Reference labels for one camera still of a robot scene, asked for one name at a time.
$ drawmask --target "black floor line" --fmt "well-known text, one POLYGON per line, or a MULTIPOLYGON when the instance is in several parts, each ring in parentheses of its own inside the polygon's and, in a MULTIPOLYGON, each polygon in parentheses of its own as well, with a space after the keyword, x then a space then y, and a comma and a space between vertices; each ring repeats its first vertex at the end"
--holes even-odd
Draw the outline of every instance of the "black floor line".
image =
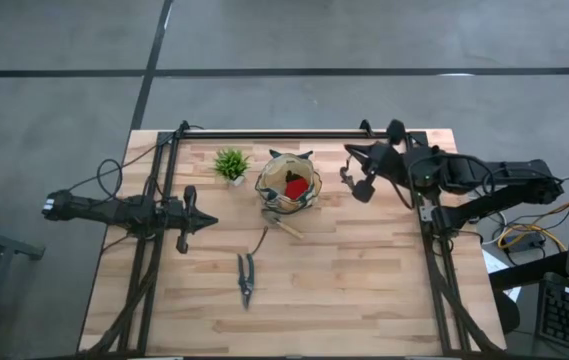
POLYGON ((289 76, 526 76, 569 75, 569 67, 553 68, 291 68, 291 69, 160 69, 155 77, 242 78, 289 76))
POLYGON ((142 77, 144 70, 0 70, 0 78, 142 77))
MULTIPOLYGON (((157 65, 159 47, 152 64, 157 65)), ((140 94, 150 91, 152 78, 241 78, 287 76, 531 76, 569 75, 569 67, 519 68, 254 68, 254 69, 126 69, 126 70, 0 70, 0 78, 144 77, 140 94)))
POLYGON ((160 50, 162 49, 162 42, 164 41, 166 27, 168 26, 168 17, 171 13, 172 6, 173 0, 164 0, 162 11, 160 12, 160 19, 157 23, 157 29, 155 30, 153 47, 151 48, 151 54, 148 57, 144 80, 142 80, 142 87, 140 88, 140 94, 137 97, 137 103, 135 103, 135 111, 133 112, 133 120, 131 121, 131 130, 137 130, 142 126, 142 119, 144 118, 146 103, 148 102, 148 96, 151 92, 151 84, 153 83, 155 67, 157 66, 157 61, 160 57, 160 50))

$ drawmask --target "white paper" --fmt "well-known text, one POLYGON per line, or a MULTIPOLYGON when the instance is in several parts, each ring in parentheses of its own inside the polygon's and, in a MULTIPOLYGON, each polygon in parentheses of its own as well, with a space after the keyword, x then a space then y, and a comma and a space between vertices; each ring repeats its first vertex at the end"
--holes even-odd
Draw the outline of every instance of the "white paper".
MULTIPOLYGON (((496 272, 498 270, 506 269, 508 266, 501 262, 495 256, 489 254, 485 250, 482 250, 482 254, 484 255, 484 263, 486 264, 486 270, 488 273, 496 272)), ((517 302, 517 297, 520 295, 520 290, 522 287, 516 287, 513 289, 504 290, 504 294, 506 294, 511 300, 517 302)))

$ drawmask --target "potted plant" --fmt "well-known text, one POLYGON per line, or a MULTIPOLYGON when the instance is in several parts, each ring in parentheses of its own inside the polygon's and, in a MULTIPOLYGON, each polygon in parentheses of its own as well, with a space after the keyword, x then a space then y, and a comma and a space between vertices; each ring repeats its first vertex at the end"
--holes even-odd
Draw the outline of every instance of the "potted plant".
POLYGON ((244 181, 244 172, 248 169, 248 156, 244 157, 242 150, 224 149, 217 152, 215 172, 230 184, 239 186, 244 181))

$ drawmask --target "red object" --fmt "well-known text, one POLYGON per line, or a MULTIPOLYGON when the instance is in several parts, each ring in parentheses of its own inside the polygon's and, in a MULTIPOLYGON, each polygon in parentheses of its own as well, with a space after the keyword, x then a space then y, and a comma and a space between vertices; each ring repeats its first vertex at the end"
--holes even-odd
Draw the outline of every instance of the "red object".
POLYGON ((286 195, 289 199, 297 200, 306 190, 308 190, 308 183, 306 179, 299 178, 286 184, 286 195))

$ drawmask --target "yellow cable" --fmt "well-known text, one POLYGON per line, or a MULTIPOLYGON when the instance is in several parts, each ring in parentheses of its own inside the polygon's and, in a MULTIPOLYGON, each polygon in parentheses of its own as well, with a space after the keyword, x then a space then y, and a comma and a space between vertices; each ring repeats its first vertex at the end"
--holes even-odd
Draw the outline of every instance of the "yellow cable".
POLYGON ((546 235, 547 237, 549 237, 551 240, 555 241, 555 243, 557 243, 557 245, 560 247, 560 249, 562 249, 562 251, 566 251, 567 249, 564 246, 564 244, 562 244, 562 242, 559 241, 553 234, 551 234, 549 231, 547 231, 544 228, 541 228, 535 224, 537 224, 543 218, 545 218, 549 215, 560 213, 560 212, 566 210, 567 208, 569 208, 569 202, 567 202, 566 204, 560 205, 559 207, 547 212, 544 215, 541 215, 535 221, 533 221, 533 223, 531 223, 530 225, 519 225, 518 224, 518 225, 513 225, 513 226, 509 227, 509 229, 507 231, 505 231, 502 235, 500 235, 500 237, 498 238, 497 247, 500 249, 506 249, 510 246, 515 245, 515 243, 520 241, 524 237, 524 235, 526 235, 528 233, 541 232, 544 235, 546 235), (528 230, 528 231, 519 234, 517 237, 515 237, 515 239, 513 239, 513 241, 509 242, 508 244, 504 243, 504 238, 506 237, 506 235, 510 234, 513 230, 528 230))

